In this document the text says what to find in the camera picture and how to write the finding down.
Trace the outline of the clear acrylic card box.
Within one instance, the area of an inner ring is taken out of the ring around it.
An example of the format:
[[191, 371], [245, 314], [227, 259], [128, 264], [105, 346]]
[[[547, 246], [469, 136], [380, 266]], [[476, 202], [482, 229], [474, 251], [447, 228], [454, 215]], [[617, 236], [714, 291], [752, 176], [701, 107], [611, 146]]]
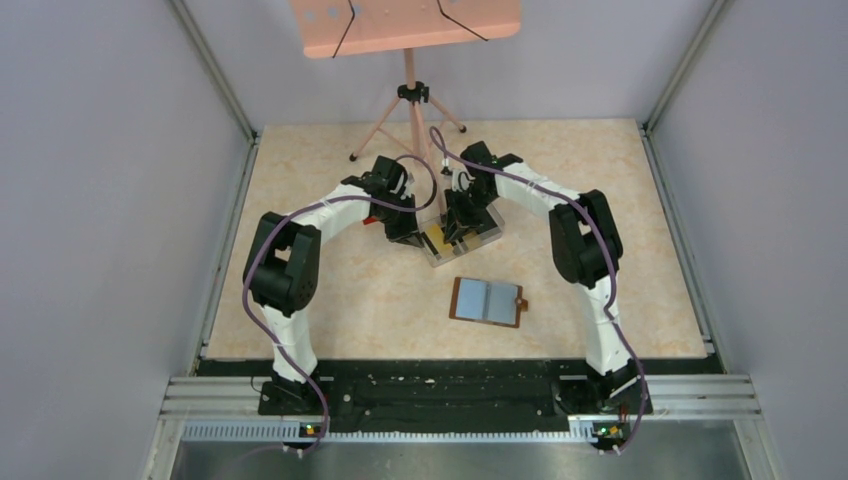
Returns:
[[480, 226], [467, 230], [450, 243], [444, 242], [445, 216], [431, 218], [419, 225], [422, 251], [428, 263], [436, 268], [500, 239], [504, 220], [494, 205], [486, 208]]

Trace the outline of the brown leather card holder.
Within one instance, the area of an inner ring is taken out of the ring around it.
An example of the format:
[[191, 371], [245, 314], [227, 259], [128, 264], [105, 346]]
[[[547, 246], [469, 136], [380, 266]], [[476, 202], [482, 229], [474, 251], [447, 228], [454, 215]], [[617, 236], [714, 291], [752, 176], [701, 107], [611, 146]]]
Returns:
[[517, 329], [529, 302], [517, 284], [456, 277], [448, 317], [452, 320]]

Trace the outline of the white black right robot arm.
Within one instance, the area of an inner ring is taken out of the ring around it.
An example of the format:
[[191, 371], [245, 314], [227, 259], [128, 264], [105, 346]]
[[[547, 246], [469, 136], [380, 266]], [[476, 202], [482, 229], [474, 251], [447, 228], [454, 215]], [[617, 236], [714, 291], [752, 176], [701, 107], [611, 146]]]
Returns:
[[599, 190], [579, 193], [561, 186], [514, 154], [493, 155], [482, 141], [455, 159], [465, 168], [452, 172], [451, 186], [444, 192], [445, 241], [455, 242], [478, 229], [497, 199], [546, 220], [556, 270], [580, 293], [588, 324], [587, 400], [600, 412], [614, 411], [626, 400], [638, 371], [616, 330], [623, 244], [606, 196]]

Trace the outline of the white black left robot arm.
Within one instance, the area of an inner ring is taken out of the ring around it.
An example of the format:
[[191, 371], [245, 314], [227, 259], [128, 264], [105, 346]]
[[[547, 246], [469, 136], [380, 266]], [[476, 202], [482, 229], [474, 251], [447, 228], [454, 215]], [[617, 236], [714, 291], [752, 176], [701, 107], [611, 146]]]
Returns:
[[423, 247], [412, 183], [399, 160], [379, 156], [371, 170], [341, 180], [316, 202], [260, 218], [243, 273], [242, 301], [245, 308], [261, 308], [262, 314], [251, 319], [272, 341], [274, 376], [284, 386], [283, 401], [295, 412], [314, 410], [321, 397], [311, 379], [317, 358], [306, 308], [317, 291], [323, 245], [354, 224], [375, 220], [389, 242]]

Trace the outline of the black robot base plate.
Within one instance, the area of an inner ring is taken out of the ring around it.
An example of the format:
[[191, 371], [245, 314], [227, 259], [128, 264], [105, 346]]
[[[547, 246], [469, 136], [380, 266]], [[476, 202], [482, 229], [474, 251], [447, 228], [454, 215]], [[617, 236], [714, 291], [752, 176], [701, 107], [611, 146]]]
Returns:
[[162, 410], [270, 423], [288, 442], [588, 441], [637, 420], [714, 420], [732, 393], [716, 357], [647, 360], [638, 386], [601, 397], [586, 363], [546, 360], [322, 360], [311, 384], [282, 384], [268, 360], [204, 360], [169, 382]]

